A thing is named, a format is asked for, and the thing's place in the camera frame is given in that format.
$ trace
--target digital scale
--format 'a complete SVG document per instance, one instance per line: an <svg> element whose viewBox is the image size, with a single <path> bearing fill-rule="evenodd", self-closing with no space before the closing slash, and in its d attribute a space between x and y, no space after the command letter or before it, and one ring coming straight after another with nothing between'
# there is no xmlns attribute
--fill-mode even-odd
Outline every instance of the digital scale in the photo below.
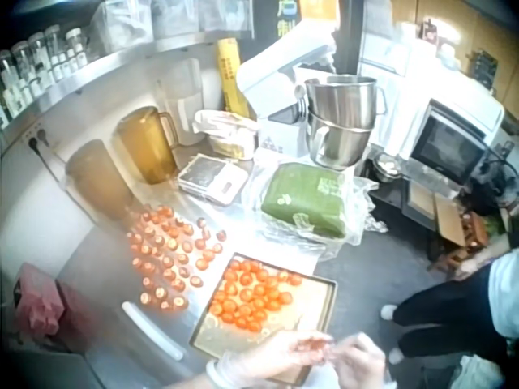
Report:
<svg viewBox="0 0 519 389"><path fill-rule="evenodd" d="M187 193L230 205L249 173L219 158L198 154L178 175L178 184Z"/></svg>

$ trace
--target stainless steel bowl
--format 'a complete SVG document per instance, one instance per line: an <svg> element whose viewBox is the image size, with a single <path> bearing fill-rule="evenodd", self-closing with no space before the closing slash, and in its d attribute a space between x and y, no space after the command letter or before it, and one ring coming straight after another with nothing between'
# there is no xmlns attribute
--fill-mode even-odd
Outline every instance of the stainless steel bowl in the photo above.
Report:
<svg viewBox="0 0 519 389"><path fill-rule="evenodd" d="M376 79L330 75L305 81L309 110L345 128L372 130L376 120Z"/></svg>
<svg viewBox="0 0 519 389"><path fill-rule="evenodd" d="M307 146L310 158L318 165L344 170L361 158L371 130L344 128L308 113Z"/></svg>
<svg viewBox="0 0 519 389"><path fill-rule="evenodd" d="M393 157L385 153L380 153L373 160L375 175L380 182L389 183L402 177L400 163Z"/></svg>

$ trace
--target baking tray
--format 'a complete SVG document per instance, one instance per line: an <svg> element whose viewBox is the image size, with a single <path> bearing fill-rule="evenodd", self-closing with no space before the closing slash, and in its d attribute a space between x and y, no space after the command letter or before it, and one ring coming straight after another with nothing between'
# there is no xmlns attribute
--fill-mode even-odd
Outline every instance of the baking tray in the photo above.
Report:
<svg viewBox="0 0 519 389"><path fill-rule="evenodd" d="M280 270L287 270L239 253L234 253L232 258L258 261L271 275L276 275ZM337 282L316 276L306 276L294 271L289 272L302 277L301 285L292 286L283 283L280 284L279 289L282 292L291 292L294 302L289 306L283 306L280 312L268 312L267 321L262 323L264 329L259 334L240 330L233 324L222 323L208 312L214 293L223 289L224 281L221 280L196 325L189 341L190 346L210 357L219 359L225 351L235 353L246 351L281 329L326 332L335 305ZM256 280L249 288L254 287L255 284L257 284ZM306 381L310 368L308 366L290 369L272 377L271 381L300 387Z"/></svg>

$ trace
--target black pants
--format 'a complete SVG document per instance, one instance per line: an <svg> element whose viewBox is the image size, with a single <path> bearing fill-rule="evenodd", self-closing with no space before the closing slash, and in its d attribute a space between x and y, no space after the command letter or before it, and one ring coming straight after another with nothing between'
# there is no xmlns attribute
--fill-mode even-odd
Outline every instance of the black pants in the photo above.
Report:
<svg viewBox="0 0 519 389"><path fill-rule="evenodd" d="M414 294L395 310L402 326L436 324L403 335L398 342L406 357L469 352L499 365L506 360L506 339L494 328L486 266L463 281L450 281Z"/></svg>

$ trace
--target tiled floor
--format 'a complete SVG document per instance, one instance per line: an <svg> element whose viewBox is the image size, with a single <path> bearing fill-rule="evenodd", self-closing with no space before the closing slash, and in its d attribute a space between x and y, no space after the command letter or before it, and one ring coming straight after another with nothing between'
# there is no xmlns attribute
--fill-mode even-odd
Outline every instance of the tiled floor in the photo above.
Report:
<svg viewBox="0 0 519 389"><path fill-rule="evenodd" d="M377 204L373 215L386 222L389 232L365 233L360 246L343 246L336 259L319 263L315 274L339 282L329 332L336 339L366 332L387 353L407 330L381 320L380 308L443 281L445 275L427 271L424 228L386 204ZM427 368L427 375L440 376L441 381L448 379L444 367L456 365L458 359L458 355L416 358L390 366L390 371L399 388L422 388L422 368ZM440 389L445 385L436 381L427 388Z"/></svg>

